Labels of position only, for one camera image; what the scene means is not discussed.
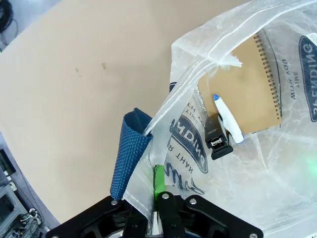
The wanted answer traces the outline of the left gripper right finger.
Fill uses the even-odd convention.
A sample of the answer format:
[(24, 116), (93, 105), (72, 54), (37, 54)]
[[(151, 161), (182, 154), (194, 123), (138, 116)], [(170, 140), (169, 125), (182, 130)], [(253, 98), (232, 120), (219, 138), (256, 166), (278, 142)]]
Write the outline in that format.
[(263, 231), (199, 195), (167, 190), (162, 165), (154, 167), (154, 198), (165, 238), (262, 238)]

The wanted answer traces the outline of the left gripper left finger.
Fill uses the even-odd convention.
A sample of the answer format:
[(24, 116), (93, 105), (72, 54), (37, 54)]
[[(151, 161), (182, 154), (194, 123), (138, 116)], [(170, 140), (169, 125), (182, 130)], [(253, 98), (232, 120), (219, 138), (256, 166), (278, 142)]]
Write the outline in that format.
[(124, 238), (144, 238), (148, 220), (126, 200), (108, 196), (50, 230), (47, 238), (108, 238), (120, 231)]

